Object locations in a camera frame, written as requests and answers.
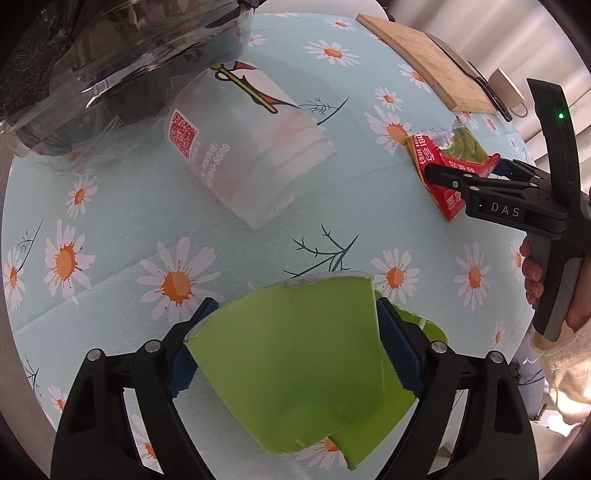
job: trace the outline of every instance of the knife handle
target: knife handle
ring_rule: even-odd
[[[491,89],[491,86],[488,85],[488,82],[484,79],[484,77],[476,77],[476,83],[482,87],[488,99],[492,102],[494,107],[499,111],[499,113],[503,116],[503,118],[511,122],[513,120],[513,116],[511,115],[510,111],[507,109],[505,104],[501,101],[501,99],[497,96],[495,91]]]

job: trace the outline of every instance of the snack wrapper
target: snack wrapper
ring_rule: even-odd
[[[435,162],[438,165],[474,173],[479,177],[487,177],[499,163],[501,155],[497,153],[488,156],[464,126],[452,129],[448,135],[439,135],[436,141],[439,145],[445,145],[448,148],[439,148],[429,135],[417,134],[405,139],[421,182],[435,200],[445,219],[451,222],[466,203],[462,200],[460,192],[429,183],[424,175],[427,165]]]

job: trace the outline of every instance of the knife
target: knife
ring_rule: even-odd
[[[505,106],[503,101],[499,98],[499,96],[491,88],[489,83],[481,75],[481,73],[476,69],[476,67],[474,65],[472,65],[472,63],[470,63],[469,61],[466,62],[463,58],[461,58],[454,51],[453,48],[451,48],[447,43],[445,43],[440,38],[437,38],[434,35],[431,35],[427,32],[425,32],[425,34],[431,40],[433,40],[437,44],[437,46],[440,49],[442,49],[447,54],[447,56],[450,57],[454,61],[454,63],[464,71],[464,73],[466,75],[471,77],[478,85],[480,85],[482,87],[482,89],[486,93],[486,96],[489,98],[489,100],[494,105],[494,107],[501,113],[503,118],[505,120],[507,120],[508,122],[511,122],[513,120],[513,116],[511,115],[509,109]]]

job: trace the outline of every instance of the cutting board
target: cutting board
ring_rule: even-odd
[[[498,113],[484,90],[424,32],[359,14],[371,30],[423,77],[452,112]]]

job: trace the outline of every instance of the light blue tablecloth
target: light blue tablecloth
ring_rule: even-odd
[[[91,348],[134,351],[187,319],[204,296],[232,301],[303,271],[374,273],[394,303],[440,325],[459,353],[500,349],[510,359],[523,338],[532,316],[516,250],[523,234],[465,215],[446,223],[397,140],[448,129],[455,114],[396,52],[352,19],[256,15],[242,59],[302,105],[339,150],[304,197],[257,231],[186,169],[164,126],[155,136],[138,125],[139,149],[94,172],[58,176],[15,161],[2,224],[5,294],[23,363],[56,426]],[[461,117],[488,153],[526,158],[500,116]],[[140,451],[155,466],[131,404]],[[408,421],[349,472],[327,442],[267,455],[200,373],[177,407],[221,480],[374,478]]]

